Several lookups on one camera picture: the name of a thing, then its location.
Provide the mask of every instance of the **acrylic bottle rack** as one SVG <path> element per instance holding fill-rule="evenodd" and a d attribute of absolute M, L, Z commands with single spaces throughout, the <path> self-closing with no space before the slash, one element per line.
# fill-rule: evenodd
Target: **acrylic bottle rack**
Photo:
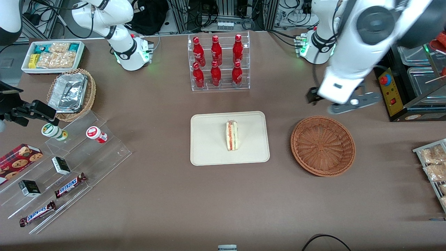
<path fill-rule="evenodd" d="M 239 88 L 232 86 L 232 69 L 234 69 L 234 62 L 232 61 L 232 47 L 235 42 L 235 35 L 242 35 L 243 44 L 243 60 L 241 62 L 240 68 L 243 71 L 242 83 Z M 222 72 L 221 85 L 215 87 L 212 84 L 211 79 L 211 47 L 212 47 L 212 36 L 215 34 L 192 34 L 188 36 L 187 43 L 187 53 L 189 56 L 189 71 L 190 71 L 190 82 L 192 86 L 192 91 L 218 91 L 218 90 L 237 90 L 237 89 L 249 89 L 251 87 L 251 57 L 250 57 L 250 40 L 249 32 L 238 32 L 238 33 L 217 33 L 219 37 L 220 45 L 223 51 L 223 63 L 220 67 Z M 200 39 L 200 44 L 204 49 L 204 58 L 206 60 L 206 65 L 201 67 L 204 74 L 204 88 L 198 89 L 194 81 L 194 76 L 192 75 L 193 67 L 192 64 L 195 62 L 194 58 L 194 43 L 192 42 L 193 37 L 198 37 Z"/>
<path fill-rule="evenodd" d="M 87 138 L 85 132 L 90 126 L 99 127 L 108 135 L 108 140 L 100 144 Z M 50 201 L 55 202 L 55 211 L 44 214 L 22 228 L 30 234 L 42 231 L 132 154 L 108 129 L 106 121 L 92 111 L 71 122 L 64 130 L 68 132 L 67 139 L 61 142 L 53 138 L 46 141 L 39 147 L 43 157 L 0 187 L 1 210 L 7 212 L 11 224 L 16 224 L 17 228 L 20 228 L 21 218 L 46 206 Z M 51 162 L 55 156 L 66 160 L 71 169 L 70 174 L 56 172 Z M 87 180 L 56 199 L 54 192 L 82 172 Z M 21 180 L 34 180 L 41 195 L 35 198 L 23 196 L 18 185 Z"/>

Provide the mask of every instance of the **red bottle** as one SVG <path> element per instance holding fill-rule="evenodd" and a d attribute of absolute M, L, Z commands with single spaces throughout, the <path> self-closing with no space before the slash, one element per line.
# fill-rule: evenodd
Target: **red bottle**
<path fill-rule="evenodd" d="M 197 85 L 198 89 L 204 88 L 204 75 L 202 70 L 200 69 L 200 66 L 197 62 L 194 62 L 192 64 L 194 67 L 194 71 L 192 72 L 192 75 L 194 75 L 195 84 Z"/>
<path fill-rule="evenodd" d="M 242 84 L 243 71 L 240 68 L 240 61 L 234 63 L 234 69 L 232 69 L 232 86 L 239 88 Z"/>
<path fill-rule="evenodd" d="M 243 59 L 243 44 L 242 44 L 242 35 L 235 35 L 235 43 L 232 48 L 232 61 L 235 63 L 237 61 L 242 61 Z"/>
<path fill-rule="evenodd" d="M 194 41 L 194 58 L 201 67 L 206 65 L 206 60 L 204 59 L 204 50 L 203 46 L 200 44 L 200 39 L 198 37 L 194 37 L 192 39 Z"/>
<path fill-rule="evenodd" d="M 217 61 L 218 65 L 223 64 L 222 46 L 219 43 L 219 37 L 217 35 L 212 36 L 212 60 Z"/>
<path fill-rule="evenodd" d="M 221 84 L 222 72 L 219 68 L 217 61 L 215 60 L 212 61 L 211 76 L 212 76 L 212 84 L 215 87 L 219 87 Z"/>

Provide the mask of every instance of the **round wicker basket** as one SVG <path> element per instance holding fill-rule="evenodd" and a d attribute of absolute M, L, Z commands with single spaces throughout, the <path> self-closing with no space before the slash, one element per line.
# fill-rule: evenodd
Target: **round wicker basket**
<path fill-rule="evenodd" d="M 87 90 L 85 92 L 83 108 L 80 112 L 78 112 L 78 113 L 57 113 L 56 114 L 56 118 L 58 118 L 62 121 L 66 121 L 66 122 L 71 122 L 71 121 L 75 120 L 77 117 L 81 116 L 83 113 L 90 110 L 93 106 L 93 103 L 95 102 L 96 83 L 95 83 L 95 80 L 92 78 L 92 76 L 86 70 L 76 69 L 76 70 L 64 72 L 61 75 L 75 74 L 75 73 L 82 73 L 82 74 L 87 75 L 87 77 L 88 77 Z M 50 97 L 51 97 L 51 94 L 53 93 L 53 88 L 54 88 L 54 84 L 56 83 L 56 80 L 57 80 L 57 78 L 53 81 L 53 84 L 50 87 L 50 91 L 48 92 L 48 95 L 46 96 L 46 102 L 50 101 Z"/>
<path fill-rule="evenodd" d="M 334 119 L 312 116 L 300 121 L 291 134 L 291 151 L 307 171 L 323 177 L 338 176 L 355 160 L 355 142 Z"/>

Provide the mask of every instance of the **brown table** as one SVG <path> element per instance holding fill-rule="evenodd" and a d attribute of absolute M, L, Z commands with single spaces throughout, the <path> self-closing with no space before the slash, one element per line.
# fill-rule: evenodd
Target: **brown table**
<path fill-rule="evenodd" d="M 383 102 L 337 116 L 327 114 L 326 100 L 308 105 L 311 65 L 266 32 L 251 32 L 248 92 L 193 93 L 187 36 L 161 40 L 153 63 L 136 72 L 116 63 L 105 40 L 85 40 L 83 67 L 97 84 L 93 110 L 134 154 L 37 235 L 0 212 L 0 250 L 209 251 L 231 243 L 241 251 L 300 250 L 318 233 L 356 251 L 446 249 L 446 222 L 427 221 L 442 217 L 440 204 L 411 151 L 445 138 L 445 122 L 390 123 Z M 45 100 L 53 79 L 23 74 L 22 98 Z M 367 84 L 379 91 L 373 74 Z M 193 115 L 256 110 L 266 115 L 269 161 L 190 163 Z M 291 154 L 293 127 L 312 115 L 333 117 L 353 135 L 356 160 L 341 176 L 316 177 Z M 42 125 L 9 123 L 0 154 L 41 145 Z M 307 250 L 333 249 L 343 250 L 318 239 Z"/>

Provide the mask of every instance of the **snickers bar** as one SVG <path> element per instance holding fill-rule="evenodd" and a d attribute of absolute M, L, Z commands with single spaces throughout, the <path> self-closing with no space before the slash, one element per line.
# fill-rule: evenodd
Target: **snickers bar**
<path fill-rule="evenodd" d="M 24 227 L 30 224 L 33 220 L 42 217 L 44 214 L 51 210 L 56 210 L 56 204 L 54 203 L 54 201 L 51 201 L 48 205 L 42 207 L 33 214 L 28 215 L 28 217 L 23 217 L 22 219 L 20 219 L 20 227 Z"/>
<path fill-rule="evenodd" d="M 78 175 L 74 180 L 70 181 L 65 186 L 61 187 L 59 190 L 55 191 L 56 198 L 62 197 L 62 195 L 66 192 L 69 192 L 71 189 L 73 189 L 75 186 L 79 185 L 82 181 L 86 180 L 87 177 L 85 177 L 84 173 L 81 173 Z"/>

